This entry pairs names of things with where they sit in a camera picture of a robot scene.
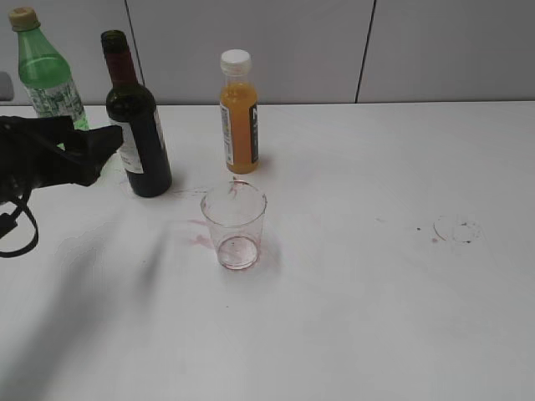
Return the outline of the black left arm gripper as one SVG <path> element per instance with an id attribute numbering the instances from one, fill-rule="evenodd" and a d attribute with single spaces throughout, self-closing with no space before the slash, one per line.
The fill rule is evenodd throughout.
<path id="1" fill-rule="evenodd" d="M 54 185 L 91 186 L 123 144 L 122 129 L 78 130 L 68 116 L 1 118 L 1 202 Z"/>

